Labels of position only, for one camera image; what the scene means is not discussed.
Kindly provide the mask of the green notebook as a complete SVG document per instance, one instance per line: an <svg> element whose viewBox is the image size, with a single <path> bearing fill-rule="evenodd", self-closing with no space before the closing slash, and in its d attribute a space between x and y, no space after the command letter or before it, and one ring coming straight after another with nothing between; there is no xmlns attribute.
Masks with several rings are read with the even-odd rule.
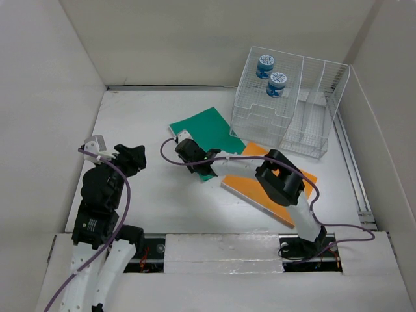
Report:
<svg viewBox="0 0 416 312"><path fill-rule="evenodd" d="M241 154L246 147L240 138L230 135L229 124L215 107L171 123L169 128L175 136L183 130L188 131L205 151L216 148L228 153Z"/></svg>

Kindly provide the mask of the blue white jar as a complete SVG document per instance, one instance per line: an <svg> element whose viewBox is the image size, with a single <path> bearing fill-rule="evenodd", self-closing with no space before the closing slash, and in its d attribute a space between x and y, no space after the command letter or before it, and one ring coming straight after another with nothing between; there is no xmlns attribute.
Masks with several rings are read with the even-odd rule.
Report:
<svg viewBox="0 0 416 312"><path fill-rule="evenodd" d="M287 84L287 76L281 72L273 72L270 74L266 93L273 98L278 98L283 94Z"/></svg>
<svg viewBox="0 0 416 312"><path fill-rule="evenodd" d="M275 58L272 55L261 55L257 61L256 76L260 79L268 79L274 64Z"/></svg>

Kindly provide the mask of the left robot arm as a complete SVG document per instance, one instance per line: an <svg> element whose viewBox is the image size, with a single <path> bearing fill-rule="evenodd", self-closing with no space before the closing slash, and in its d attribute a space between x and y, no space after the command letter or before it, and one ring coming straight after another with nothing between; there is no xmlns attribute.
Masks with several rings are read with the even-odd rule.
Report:
<svg viewBox="0 0 416 312"><path fill-rule="evenodd" d="M146 167L144 146L122 144L107 153L98 142L79 152L94 167L83 176L81 203L72 233L71 274L60 286L60 311L106 311L126 266L144 252L144 231L118 215L122 193L131 197L128 178Z"/></svg>

